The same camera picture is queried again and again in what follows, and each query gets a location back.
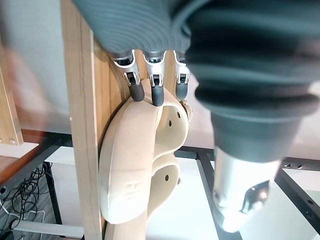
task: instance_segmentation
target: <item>gray rubber bellows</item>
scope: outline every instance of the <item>gray rubber bellows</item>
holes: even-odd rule
[[[188,93],[188,84],[185,84],[184,82],[182,83],[177,83],[175,85],[175,95],[178,99],[185,99]]]
[[[308,94],[320,80],[319,13],[314,0],[215,0],[189,19],[195,96],[225,153],[260,163],[287,154],[319,104]]]
[[[154,106],[161,106],[165,101],[164,86],[151,87],[152,103]]]
[[[140,83],[139,85],[131,83],[131,86],[129,86],[129,91],[132,99],[136,102],[140,102],[145,98],[145,91],[142,83]]]

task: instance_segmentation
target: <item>robotic finger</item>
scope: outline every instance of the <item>robotic finger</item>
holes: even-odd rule
[[[135,50],[118,55],[112,59],[123,74],[133,100],[136,102],[142,101],[145,98],[145,92],[140,80]]]
[[[151,84],[152,103],[157,107],[164,103],[166,53],[167,51],[143,51],[143,57]]]

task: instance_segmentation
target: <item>wall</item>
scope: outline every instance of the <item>wall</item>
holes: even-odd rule
[[[69,133],[60,1],[1,1],[0,35],[21,127]]]

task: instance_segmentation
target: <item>cable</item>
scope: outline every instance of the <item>cable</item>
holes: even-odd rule
[[[34,218],[30,219],[30,221],[34,221],[38,213],[43,213],[41,222],[44,223],[46,212],[44,210],[38,210],[37,203],[39,196],[48,194],[51,189],[46,192],[40,192],[39,181],[43,176],[49,176],[52,181],[54,181],[53,176],[48,173],[50,172],[51,167],[52,163],[49,166],[43,163],[42,167],[37,167],[34,171],[32,171],[29,177],[25,178],[18,187],[13,188],[3,199],[3,202],[0,200],[1,208],[7,214],[7,218],[1,229],[0,236],[4,232],[10,216],[14,216],[18,219],[17,224],[12,226],[11,229],[14,229],[16,226],[18,226],[21,220],[27,220],[31,213],[34,214]],[[7,201],[10,201],[10,211],[4,206],[5,202]]]

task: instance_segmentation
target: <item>black cable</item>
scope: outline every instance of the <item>black cable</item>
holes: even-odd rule
[[[41,167],[37,167],[34,171],[30,173],[28,177],[26,177],[23,182],[18,186],[13,188],[7,196],[3,199],[3,204],[5,202],[10,201],[10,211],[9,213],[15,212],[17,215],[19,215],[18,222],[16,224],[19,225],[20,221],[24,219],[25,214],[29,214],[30,211],[34,211],[34,217],[31,221],[34,221],[38,214],[38,200],[40,195],[48,194],[49,191],[46,192],[40,192],[39,182],[40,179],[44,176],[49,176],[52,178],[52,181],[54,180],[53,176],[50,174],[50,170],[52,167],[52,163],[49,165],[49,167],[43,163]],[[8,219],[10,217],[10,214],[7,215],[6,221],[1,228],[0,236],[5,231],[5,226],[8,222]]]

